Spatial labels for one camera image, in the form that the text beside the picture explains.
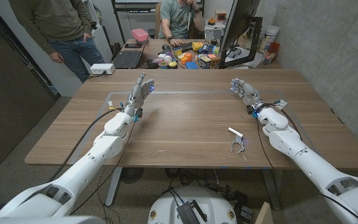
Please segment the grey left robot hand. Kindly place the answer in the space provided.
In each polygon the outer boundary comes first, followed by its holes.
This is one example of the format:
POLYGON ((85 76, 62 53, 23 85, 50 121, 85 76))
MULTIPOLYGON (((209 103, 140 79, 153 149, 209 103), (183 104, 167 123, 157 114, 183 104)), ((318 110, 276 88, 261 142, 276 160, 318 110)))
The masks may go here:
POLYGON ((134 116, 143 106, 145 99, 154 91, 154 79, 144 82, 145 76, 146 73, 142 72, 128 94, 123 112, 129 116, 134 116))

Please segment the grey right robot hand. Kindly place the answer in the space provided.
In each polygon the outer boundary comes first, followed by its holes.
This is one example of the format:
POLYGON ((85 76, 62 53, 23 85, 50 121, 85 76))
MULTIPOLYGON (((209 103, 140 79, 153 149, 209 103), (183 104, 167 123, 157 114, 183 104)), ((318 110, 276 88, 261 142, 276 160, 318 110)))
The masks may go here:
POLYGON ((259 96, 259 92, 250 83, 242 79, 232 79, 231 91, 237 94, 244 104, 254 111, 265 104, 263 99, 259 96))

